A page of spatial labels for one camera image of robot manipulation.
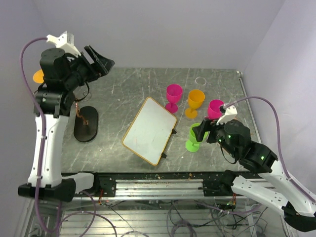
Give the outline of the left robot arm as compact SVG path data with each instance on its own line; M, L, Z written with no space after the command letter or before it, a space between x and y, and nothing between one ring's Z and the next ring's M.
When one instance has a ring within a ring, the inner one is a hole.
M82 191L89 196L100 192L96 172L82 171L66 177L61 173L63 137L76 100L74 90L107 75L115 64L90 45L84 49L92 64L83 54L75 56L61 48L50 48L41 54L43 83L32 97L37 127L35 155L27 183L18 188L21 197L70 202Z

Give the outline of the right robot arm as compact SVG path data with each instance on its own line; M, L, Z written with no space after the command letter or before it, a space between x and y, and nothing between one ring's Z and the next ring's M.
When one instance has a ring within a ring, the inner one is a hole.
M294 229L310 232L316 229L316 197L308 198L310 191L295 187L293 177L287 177L281 160L266 145L251 140L250 129L234 119L225 124L204 119L193 128L198 142L208 132L207 143L217 143L241 166L259 175L275 187L267 189L253 183L233 171L226 170L218 182L218 191L223 195L231 192L261 203L276 213Z

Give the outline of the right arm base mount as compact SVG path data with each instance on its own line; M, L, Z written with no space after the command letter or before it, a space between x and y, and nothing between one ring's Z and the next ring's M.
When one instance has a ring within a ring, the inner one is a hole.
M234 180L238 176L237 173L231 170L225 170L216 178L203 180L202 187L200 187L199 190L203 190L205 197L232 196L232 186L234 185Z

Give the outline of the clear wine glass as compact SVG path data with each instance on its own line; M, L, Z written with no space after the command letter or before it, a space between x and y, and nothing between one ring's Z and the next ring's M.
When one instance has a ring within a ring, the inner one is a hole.
M196 83L196 89L205 91L205 88L207 86L207 80L204 77L197 77L195 79L195 83Z

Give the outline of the pink wine glass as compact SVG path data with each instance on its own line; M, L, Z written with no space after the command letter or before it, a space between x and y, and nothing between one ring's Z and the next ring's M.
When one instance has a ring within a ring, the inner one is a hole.
M168 103L165 105L165 108L170 113L175 113L178 110L177 102L180 100L183 93L183 89L178 84L170 84L166 88L166 99Z
M224 102L219 99L211 100L207 108L207 116L205 119L219 119L222 116L220 107L224 105Z

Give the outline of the orange wine glass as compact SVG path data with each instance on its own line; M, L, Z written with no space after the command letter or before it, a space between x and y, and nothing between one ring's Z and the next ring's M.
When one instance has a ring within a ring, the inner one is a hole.
M44 83L44 73L42 69L36 71L33 75L33 81L38 84Z
M194 119L197 115L197 109L200 108L205 100L205 94L199 89L193 89L188 94L188 108L185 110L185 116Z

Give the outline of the green wine glass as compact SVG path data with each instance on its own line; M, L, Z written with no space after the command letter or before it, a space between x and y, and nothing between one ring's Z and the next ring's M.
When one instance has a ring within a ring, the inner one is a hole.
M185 143L185 147L186 149L191 152L191 153L195 153L199 150L199 144L200 142L196 141L196 136L193 132L193 128L199 126L199 123L194 123L190 126L190 130L189 130L189 139L186 141Z

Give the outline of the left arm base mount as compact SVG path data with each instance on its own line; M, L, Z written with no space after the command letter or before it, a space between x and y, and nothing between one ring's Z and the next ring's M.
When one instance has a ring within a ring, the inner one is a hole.
M91 174L93 175L93 184L88 189L85 189L85 191L89 194L102 195L102 197L115 196L117 183L112 177L103 173L92 172Z

